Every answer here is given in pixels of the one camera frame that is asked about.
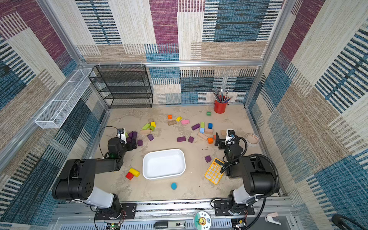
mounting plate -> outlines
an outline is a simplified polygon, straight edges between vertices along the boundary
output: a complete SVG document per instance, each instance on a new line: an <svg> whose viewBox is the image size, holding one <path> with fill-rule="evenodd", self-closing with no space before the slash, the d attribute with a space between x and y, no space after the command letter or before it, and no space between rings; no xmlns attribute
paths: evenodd
<svg viewBox="0 0 368 230"><path fill-rule="evenodd" d="M216 216L231 216L229 212L229 206L227 205L227 201L217 200L213 202L215 206L215 214ZM254 215L254 208L253 205L247 206L248 215ZM245 211L241 211L239 215L245 216Z"/></svg>

beige floor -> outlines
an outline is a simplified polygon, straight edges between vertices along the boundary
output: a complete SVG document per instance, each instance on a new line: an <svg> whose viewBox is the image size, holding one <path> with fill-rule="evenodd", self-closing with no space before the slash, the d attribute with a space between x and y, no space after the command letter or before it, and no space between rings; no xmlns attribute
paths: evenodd
<svg viewBox="0 0 368 230"><path fill-rule="evenodd" d="M212 115L207 116L206 112L211 111ZM190 124L168 126L167 116L171 114L173 118L182 116L189 119ZM153 132L154 140L150 141L145 135L140 135L139 130L148 119L152 118L156 122L157 128ZM204 157L210 155L212 159L222 159L223 150L219 150L213 144L209 145L197 134L199 129L192 131L191 126L204 121L213 123L214 134L220 135L220 130L233 128L238 136L253 132L248 116L242 105L229 105L225 113L216 114L212 106L180 106L180 107L154 107L151 109L113 109L111 110L108 125L117 128L125 128L128 132L137 131L138 139L143 140L143 146L138 146L133 151L128 151L124 157L124 164L119 171L97 174L95 185L107 192L115 193L120 201L149 201L149 200L171 200L171 199L199 199L213 197L227 197L231 189L238 188L242 184L241 179L229 179L223 176L217 185L214 185L206 178L204 173L210 163L206 163ZM115 137L114 128L105 128L101 138L102 152L107 152L108 139ZM186 136L194 137L194 142L177 142L176 138ZM179 148L184 152L186 170L181 177L150 181L142 175L143 157L152 151ZM261 153L259 146L248 147L246 155ZM101 157L98 149L96 158ZM129 169L133 167L141 172L137 178L131 181L125 178ZM172 190L171 183L177 183L177 189Z"/></svg>

white wire basket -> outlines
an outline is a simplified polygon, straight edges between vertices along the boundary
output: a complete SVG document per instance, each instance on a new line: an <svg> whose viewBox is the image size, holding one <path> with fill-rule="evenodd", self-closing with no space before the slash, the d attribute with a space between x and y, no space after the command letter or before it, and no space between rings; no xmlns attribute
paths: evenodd
<svg viewBox="0 0 368 230"><path fill-rule="evenodd" d="M42 111L35 123L41 128L60 128L95 77L90 68L77 70Z"/></svg>

white plastic tray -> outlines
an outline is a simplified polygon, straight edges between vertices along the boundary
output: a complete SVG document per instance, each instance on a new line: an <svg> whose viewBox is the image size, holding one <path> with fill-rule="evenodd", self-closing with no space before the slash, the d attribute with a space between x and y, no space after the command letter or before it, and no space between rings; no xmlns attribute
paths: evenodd
<svg viewBox="0 0 368 230"><path fill-rule="evenodd" d="M185 168L184 153L180 149L149 152L143 158L143 176L147 180L179 177Z"/></svg>

striped carpet wall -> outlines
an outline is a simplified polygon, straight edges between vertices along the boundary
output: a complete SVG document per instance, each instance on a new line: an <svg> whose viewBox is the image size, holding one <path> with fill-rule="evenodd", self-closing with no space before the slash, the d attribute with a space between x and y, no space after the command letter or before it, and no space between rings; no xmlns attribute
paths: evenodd
<svg viewBox="0 0 368 230"><path fill-rule="evenodd" d="M36 0L0 6L2 149L77 65Z"/></svg>
<svg viewBox="0 0 368 230"><path fill-rule="evenodd" d="M0 174L0 229L46 229L67 159L84 159L105 115L89 86L60 129L37 128Z"/></svg>
<svg viewBox="0 0 368 230"><path fill-rule="evenodd" d="M229 90L230 102L245 102L258 66L149 67L154 105L213 103L215 89Z"/></svg>
<svg viewBox="0 0 368 230"><path fill-rule="evenodd" d="M262 59L283 0L49 0L86 62Z"/></svg>
<svg viewBox="0 0 368 230"><path fill-rule="evenodd" d="M249 109L305 229L368 226L368 1L297 0Z"/></svg>

